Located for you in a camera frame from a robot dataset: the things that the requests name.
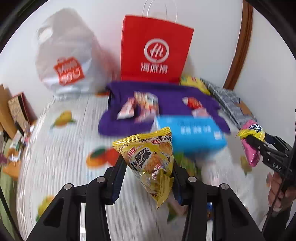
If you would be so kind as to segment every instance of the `orange logo on plastic bag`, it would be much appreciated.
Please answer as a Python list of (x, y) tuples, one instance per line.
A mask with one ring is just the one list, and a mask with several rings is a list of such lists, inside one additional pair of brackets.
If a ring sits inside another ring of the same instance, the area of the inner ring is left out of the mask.
[(68, 59), (58, 59), (54, 66), (59, 76), (60, 85), (70, 85), (84, 78), (80, 63), (74, 57)]

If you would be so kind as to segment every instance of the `finger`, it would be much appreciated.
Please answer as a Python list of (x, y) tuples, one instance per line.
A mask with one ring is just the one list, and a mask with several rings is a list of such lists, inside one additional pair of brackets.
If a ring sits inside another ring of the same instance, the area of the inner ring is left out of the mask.
[(274, 172), (274, 180), (279, 184), (281, 185), (281, 176), (277, 173), (277, 172)]
[[(274, 179), (271, 180), (271, 190), (274, 194), (276, 194), (278, 192), (280, 188), (280, 185), (278, 184), (278, 182), (276, 182)], [(284, 194), (282, 191), (280, 191), (279, 193), (279, 198), (283, 198)]]
[[(270, 190), (268, 194), (268, 203), (270, 206), (272, 206), (275, 197), (276, 197), (275, 194), (272, 192), (272, 190)], [(281, 207), (281, 201), (277, 199), (274, 206), (278, 208)]]
[(285, 192), (286, 197), (291, 197), (292, 199), (295, 199), (296, 197), (296, 189), (295, 188), (288, 188)]
[(272, 174), (269, 172), (268, 174), (267, 174), (267, 176), (266, 176), (266, 185), (268, 186), (268, 187), (270, 187), (270, 184), (271, 184), (271, 180), (273, 179), (273, 176), (272, 176)]

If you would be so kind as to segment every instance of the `bed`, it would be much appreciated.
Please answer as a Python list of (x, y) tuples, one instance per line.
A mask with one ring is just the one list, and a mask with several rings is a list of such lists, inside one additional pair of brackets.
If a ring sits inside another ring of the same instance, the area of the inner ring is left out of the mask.
[[(24, 240), (27, 239), (38, 216), (38, 206), (50, 195), (56, 195), (66, 184), (84, 185), (104, 174), (110, 164), (89, 169), (86, 158), (98, 147), (110, 148), (116, 137), (98, 134), (98, 122), (108, 106), (107, 96), (85, 96), (79, 99), (53, 99), (44, 109), (24, 152), (17, 186), (17, 217)], [(76, 123), (61, 128), (52, 127), (65, 110), (72, 112)], [(268, 168), (259, 163), (245, 175), (240, 165), (243, 155), (241, 142), (235, 138), (237, 127), (221, 112), (231, 135), (228, 146), (218, 153), (200, 158), (206, 184), (228, 183), (249, 210), (256, 223), (262, 221), (268, 210), (265, 185)], [(85, 236), (85, 206), (81, 207), (81, 240)], [(119, 199), (106, 206), (111, 240), (181, 240), (185, 217), (167, 223), (168, 208), (155, 209), (155, 201), (148, 195), (129, 168), (126, 170)], [(211, 221), (207, 240), (211, 240)]]

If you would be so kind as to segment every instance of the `yellow snack bag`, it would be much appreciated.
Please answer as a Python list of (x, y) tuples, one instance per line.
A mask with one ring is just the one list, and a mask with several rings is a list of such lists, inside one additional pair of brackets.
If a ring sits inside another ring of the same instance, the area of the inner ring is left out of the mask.
[(180, 78), (180, 85), (191, 86), (198, 88), (201, 92), (206, 95), (211, 95), (205, 84), (199, 78), (192, 77), (190, 75), (185, 75)]
[(169, 127), (149, 134), (133, 135), (113, 142), (158, 209), (168, 198), (174, 178), (172, 133)]

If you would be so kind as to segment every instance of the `wooden door frame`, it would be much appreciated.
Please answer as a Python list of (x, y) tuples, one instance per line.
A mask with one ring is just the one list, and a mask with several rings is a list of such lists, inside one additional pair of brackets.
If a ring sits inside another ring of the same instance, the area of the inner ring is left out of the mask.
[(242, 23), (237, 48), (223, 88), (233, 90), (241, 73), (249, 48), (253, 27), (253, 7), (242, 1)]

